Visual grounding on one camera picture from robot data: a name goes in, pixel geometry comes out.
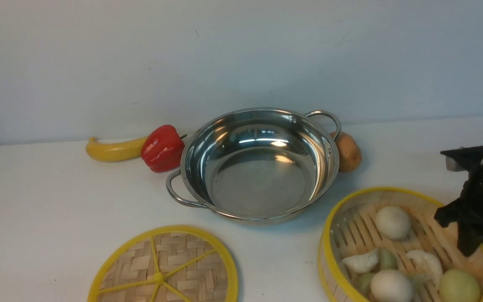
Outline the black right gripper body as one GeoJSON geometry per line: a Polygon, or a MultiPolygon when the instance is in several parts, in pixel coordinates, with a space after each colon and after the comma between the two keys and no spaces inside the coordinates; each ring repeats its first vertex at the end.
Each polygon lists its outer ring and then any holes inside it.
{"type": "Polygon", "coordinates": [[[437,208],[434,218],[443,228],[457,223],[457,248],[465,257],[483,245],[483,165],[469,173],[460,196],[437,208]]]}

